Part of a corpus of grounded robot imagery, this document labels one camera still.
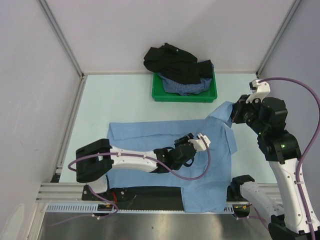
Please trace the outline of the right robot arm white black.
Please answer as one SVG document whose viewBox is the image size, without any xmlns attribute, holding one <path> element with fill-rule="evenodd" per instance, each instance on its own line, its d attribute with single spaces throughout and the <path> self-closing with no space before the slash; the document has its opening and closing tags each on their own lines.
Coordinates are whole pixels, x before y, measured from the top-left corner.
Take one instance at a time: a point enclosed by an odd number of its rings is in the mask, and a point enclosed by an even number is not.
<svg viewBox="0 0 320 240">
<path fill-rule="evenodd" d="M 275 176 L 282 205 L 248 174 L 234 177 L 227 195 L 253 204 L 273 240 L 318 240 L 320 222 L 311 202 L 299 191 L 306 190 L 303 173 L 297 170 L 302 154 L 296 137 L 285 129 L 287 115 L 285 102 L 274 97 L 250 100 L 249 95 L 241 95 L 232 105 L 232 122 L 246 124 L 256 133 L 258 147 Z"/>
</svg>

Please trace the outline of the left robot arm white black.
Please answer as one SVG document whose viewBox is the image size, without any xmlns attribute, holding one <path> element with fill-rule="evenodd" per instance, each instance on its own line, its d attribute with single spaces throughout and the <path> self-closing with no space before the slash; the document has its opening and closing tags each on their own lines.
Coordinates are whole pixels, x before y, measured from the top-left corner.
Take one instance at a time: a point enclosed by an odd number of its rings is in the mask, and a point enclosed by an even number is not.
<svg viewBox="0 0 320 240">
<path fill-rule="evenodd" d="M 198 152 L 199 139 L 189 133 L 174 141 L 174 147 L 156 148 L 139 152 L 121 149 L 110 145 L 107 138 L 85 145 L 75 152 L 76 181 L 78 183 L 97 183 L 93 194 L 100 200 L 110 196 L 111 188 L 103 179 L 110 170 L 138 170 L 146 173 L 165 174 L 177 171 L 182 166 L 190 167 Z"/>
</svg>

